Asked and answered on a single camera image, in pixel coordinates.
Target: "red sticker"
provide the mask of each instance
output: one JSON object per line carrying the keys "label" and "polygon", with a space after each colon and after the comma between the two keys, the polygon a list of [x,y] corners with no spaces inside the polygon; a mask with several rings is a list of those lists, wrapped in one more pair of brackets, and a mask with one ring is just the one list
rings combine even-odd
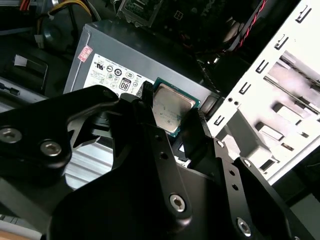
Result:
{"label": "red sticker", "polygon": [[78,59],[80,59],[82,62],[85,62],[92,51],[92,48],[86,45],[80,52]]}

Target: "80 plus logo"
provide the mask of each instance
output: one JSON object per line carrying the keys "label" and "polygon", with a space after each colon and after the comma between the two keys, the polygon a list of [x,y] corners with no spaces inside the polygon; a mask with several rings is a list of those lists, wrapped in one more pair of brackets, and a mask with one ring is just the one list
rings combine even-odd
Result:
{"label": "80 plus logo", "polygon": [[119,84],[119,88],[121,90],[128,91],[130,85],[131,85],[131,81],[124,77],[124,78],[122,78],[122,80],[121,80],[121,82]]}

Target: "yellow wire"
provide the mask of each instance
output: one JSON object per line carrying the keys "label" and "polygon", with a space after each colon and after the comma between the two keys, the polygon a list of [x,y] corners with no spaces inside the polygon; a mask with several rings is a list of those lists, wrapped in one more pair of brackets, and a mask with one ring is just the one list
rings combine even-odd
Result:
{"label": "yellow wire", "polygon": [[[81,7],[84,8],[84,10],[91,16],[90,10],[87,8],[87,6],[80,0],[66,0],[64,2],[59,3],[58,5],[54,6],[51,10],[48,11],[48,14],[50,14],[51,12],[62,8],[64,5],[66,4],[78,4]],[[39,18],[39,20],[37,21],[37,34],[40,34],[40,25],[41,25],[41,21],[43,20],[42,18]]]}
{"label": "yellow wire", "polygon": [[90,13],[90,10],[87,8],[87,6],[82,2],[82,1],[79,1],[79,0],[66,0],[64,2],[61,2],[59,3],[58,5],[54,6],[50,11],[49,11],[49,14],[54,11],[54,10],[57,10],[59,8],[62,8],[64,5],[66,4],[78,4],[80,5],[81,7],[84,8],[84,10],[91,16],[91,13]]}

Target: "screw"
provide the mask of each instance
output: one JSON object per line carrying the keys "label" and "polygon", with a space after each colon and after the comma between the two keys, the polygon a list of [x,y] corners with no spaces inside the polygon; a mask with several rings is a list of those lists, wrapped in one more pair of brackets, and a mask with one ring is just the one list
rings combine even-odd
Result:
{"label": "screw", "polygon": [[61,146],[54,142],[54,141],[45,141],[40,146],[41,152],[44,153],[44,155],[54,157],[61,153]]}
{"label": "screw", "polygon": [[185,201],[177,194],[172,194],[170,196],[170,203],[172,207],[179,213],[183,212],[186,209]]}
{"label": "screw", "polygon": [[222,141],[217,140],[216,143],[222,148],[225,146]]}
{"label": "screw", "polygon": [[22,139],[22,134],[15,128],[3,128],[0,130],[0,141],[7,144],[14,144]]}
{"label": "screw", "polygon": [[238,225],[238,228],[240,231],[246,236],[250,237],[251,236],[251,230],[249,225],[240,217],[236,218],[236,223]]}
{"label": "screw", "polygon": [[251,167],[251,163],[247,160],[247,159],[245,159],[245,160],[243,160],[244,161],[244,163],[250,168]]}

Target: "red and black cable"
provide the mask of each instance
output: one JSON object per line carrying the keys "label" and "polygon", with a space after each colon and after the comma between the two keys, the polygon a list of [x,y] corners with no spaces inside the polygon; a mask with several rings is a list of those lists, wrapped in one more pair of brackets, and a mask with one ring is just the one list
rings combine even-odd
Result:
{"label": "red and black cable", "polygon": [[23,0],[21,5],[20,5],[20,11],[27,11],[29,10],[29,5],[30,5],[31,0]]}
{"label": "red and black cable", "polygon": [[248,27],[248,29],[246,30],[245,32],[245,35],[242,37],[241,41],[239,42],[239,45],[238,47],[241,48],[242,45],[244,44],[244,41],[246,40],[246,38],[248,37],[250,31],[251,31],[251,28],[253,27],[253,25],[256,23],[257,21],[257,18],[258,18],[258,15],[259,13],[265,8],[266,6],[266,2],[267,0],[263,0],[263,3],[261,4],[261,6],[259,7],[258,11],[255,13],[254,17],[253,17],[253,20],[250,24],[250,26]]}

